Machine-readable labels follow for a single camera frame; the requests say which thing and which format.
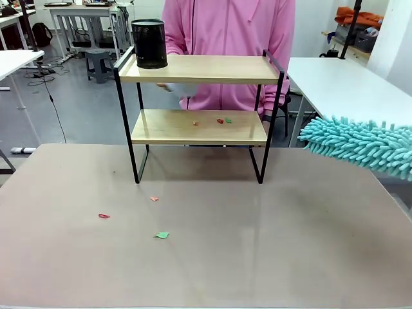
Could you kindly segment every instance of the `pink jacket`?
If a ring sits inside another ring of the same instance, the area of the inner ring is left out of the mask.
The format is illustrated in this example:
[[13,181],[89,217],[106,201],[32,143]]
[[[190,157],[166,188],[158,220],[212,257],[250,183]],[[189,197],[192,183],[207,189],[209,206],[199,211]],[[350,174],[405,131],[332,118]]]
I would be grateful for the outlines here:
[[[167,53],[194,55],[274,55],[286,71],[292,49],[295,0],[165,0]],[[283,83],[281,103],[289,81]],[[254,109],[257,85],[201,85],[189,109]],[[261,92],[259,114],[272,111],[276,86]],[[187,99],[180,102],[187,108]]]

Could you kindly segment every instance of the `paper scrap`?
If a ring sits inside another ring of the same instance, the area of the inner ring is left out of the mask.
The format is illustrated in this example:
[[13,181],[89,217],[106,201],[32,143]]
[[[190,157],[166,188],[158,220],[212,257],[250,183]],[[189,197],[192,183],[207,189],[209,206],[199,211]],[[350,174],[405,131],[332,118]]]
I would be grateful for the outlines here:
[[169,232],[160,232],[159,234],[154,235],[157,238],[166,239],[169,235]]

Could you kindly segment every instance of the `orange cloth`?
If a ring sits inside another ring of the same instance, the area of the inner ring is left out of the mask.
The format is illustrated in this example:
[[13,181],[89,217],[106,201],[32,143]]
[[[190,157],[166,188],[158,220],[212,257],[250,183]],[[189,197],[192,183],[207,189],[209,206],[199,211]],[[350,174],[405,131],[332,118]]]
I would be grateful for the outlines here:
[[[335,21],[338,24],[351,24],[354,15],[355,11],[351,8],[348,8],[347,6],[340,7],[337,9]],[[373,13],[361,12],[359,13],[356,23],[380,29],[380,24],[378,22],[383,20],[383,18],[383,16],[375,15]]]

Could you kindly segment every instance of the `shelf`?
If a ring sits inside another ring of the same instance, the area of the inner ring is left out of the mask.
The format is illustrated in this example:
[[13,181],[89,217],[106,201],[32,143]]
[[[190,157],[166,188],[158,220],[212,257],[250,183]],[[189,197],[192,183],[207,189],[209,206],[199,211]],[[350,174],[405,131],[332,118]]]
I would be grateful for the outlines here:
[[[322,31],[322,34],[325,37],[327,37],[329,33],[330,32]],[[332,41],[339,44],[339,45],[344,46],[344,42],[341,42],[340,40],[336,39],[335,37],[332,37]],[[348,50],[353,52],[356,56],[359,56],[359,57],[362,57],[362,58],[365,58],[365,59],[368,59],[368,60],[371,57],[371,53],[365,53],[364,51],[359,50],[358,48],[354,47],[353,45],[349,45]]]
[[[232,123],[219,124],[218,118],[229,118]],[[144,109],[131,139],[133,144],[150,145],[259,146],[266,144],[267,135],[255,111]]]
[[276,84],[279,74],[262,56],[168,55],[168,66],[148,70],[136,65],[136,55],[120,70],[122,82],[193,84]]

